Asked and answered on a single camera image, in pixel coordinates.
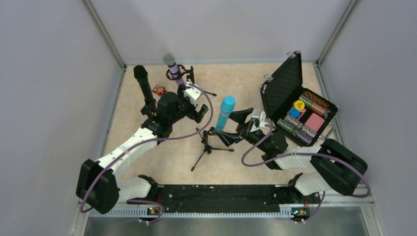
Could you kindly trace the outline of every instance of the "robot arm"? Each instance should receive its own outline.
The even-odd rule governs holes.
[[[134,73],[145,96],[145,106],[141,112],[148,119],[122,145],[95,162],[88,159],[80,170],[76,195],[83,199],[98,174],[120,155],[124,155],[99,178],[87,198],[87,203],[102,214],[110,211],[118,202],[146,197],[151,187],[147,180],[140,177],[120,180],[120,176],[143,153],[168,138],[174,123],[185,116],[200,123],[208,111],[206,105],[199,112],[196,111],[201,92],[194,87],[187,88],[184,84],[179,85],[177,93],[163,94],[156,106],[145,68],[138,65],[134,68]]]
[[[251,119],[245,123],[247,116],[250,114],[252,114]],[[229,118],[238,123],[236,134],[215,130],[214,128],[210,129],[211,134],[217,135],[226,146],[238,143],[243,139],[251,144],[256,144],[265,136],[260,130],[260,128],[265,126],[264,112],[250,108],[244,111],[233,112]],[[274,130],[271,136],[257,146],[265,153],[262,156],[264,161],[284,153],[287,147],[285,136],[277,130]],[[360,177],[346,166],[315,156],[314,153],[334,156],[351,165],[361,175],[368,169],[365,161],[332,139],[326,139],[321,146],[299,147],[291,150],[291,155],[275,159],[266,163],[266,165],[272,170],[291,168],[315,170],[308,173],[300,173],[290,181],[304,196],[332,189],[342,195],[351,196],[360,182]]]

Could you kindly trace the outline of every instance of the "blue poker chip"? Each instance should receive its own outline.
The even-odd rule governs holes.
[[[290,110],[290,116],[294,117],[294,118],[298,118],[300,116],[300,112],[299,110],[292,108]]]

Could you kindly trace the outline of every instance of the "black foam padding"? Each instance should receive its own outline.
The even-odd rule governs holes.
[[[269,118],[274,118],[276,111],[288,106],[289,98],[301,87],[301,55],[298,53],[295,58],[286,60],[272,77],[273,80],[265,88],[265,112]]]
[[[310,118],[310,116],[313,114],[313,111],[310,109],[306,109],[306,111],[304,112],[304,114],[301,116],[301,118],[299,119],[299,121],[303,124],[305,124],[307,122],[307,120]]]
[[[148,72],[142,65],[137,65],[133,68],[133,75],[135,76],[136,79],[140,79],[143,77],[147,77]]]
[[[166,212],[279,212],[280,204],[317,204],[315,193],[303,196],[294,186],[275,185],[160,185],[158,196]]]

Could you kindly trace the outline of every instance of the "black briefcase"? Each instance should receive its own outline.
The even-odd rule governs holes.
[[[267,117],[301,147],[312,146],[339,110],[302,86],[301,52],[290,57],[261,86]]]

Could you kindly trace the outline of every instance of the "purple microphone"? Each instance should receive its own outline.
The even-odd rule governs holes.
[[[168,65],[169,68],[169,72],[172,75],[172,78],[175,80],[175,82],[177,83],[177,85],[179,86],[180,84],[184,84],[184,79],[182,79],[182,75],[181,72],[179,70],[178,65],[175,63],[175,58],[174,55],[172,55],[171,53],[167,53],[164,56],[164,62]]]

